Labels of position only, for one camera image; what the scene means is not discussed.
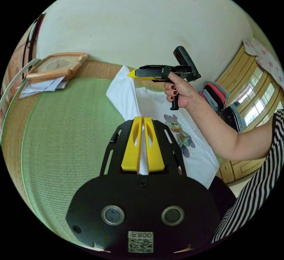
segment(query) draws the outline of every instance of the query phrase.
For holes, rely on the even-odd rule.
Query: woman's hand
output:
[[[191,84],[185,80],[178,77],[173,72],[170,72],[168,77],[172,83],[165,83],[165,94],[167,96],[167,101],[172,102],[175,99],[175,96],[179,94],[178,97],[178,106],[180,108],[186,108],[192,93],[195,91]]]

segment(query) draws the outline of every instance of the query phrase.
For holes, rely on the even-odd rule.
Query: label sticker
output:
[[[128,232],[128,252],[153,253],[154,234],[152,232]]]

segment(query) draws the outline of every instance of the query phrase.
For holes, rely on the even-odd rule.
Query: wooden picture frame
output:
[[[52,59],[58,59],[66,57],[72,58],[75,63],[70,63],[67,67],[62,67],[54,70],[38,72],[38,69],[45,66],[48,61],[52,61]],[[68,81],[76,76],[83,62],[88,58],[87,53],[81,52],[65,52],[65,53],[56,53],[47,56],[43,60],[41,60],[37,65],[35,65],[28,73],[27,80],[30,80],[32,83],[39,83],[46,80],[54,80],[59,77],[64,77],[63,81]]]

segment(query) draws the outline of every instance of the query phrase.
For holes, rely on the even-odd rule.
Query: striped shirt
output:
[[[212,243],[230,235],[248,222],[269,196],[284,164],[284,110],[278,110],[272,120],[272,145],[260,169],[240,192],[212,239]]]

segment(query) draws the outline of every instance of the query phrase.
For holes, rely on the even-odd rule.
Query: green mat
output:
[[[75,78],[64,90],[42,93],[23,137],[23,183],[35,215],[78,245],[65,220],[68,206],[76,190],[99,175],[105,148],[124,122],[105,95],[110,83]]]

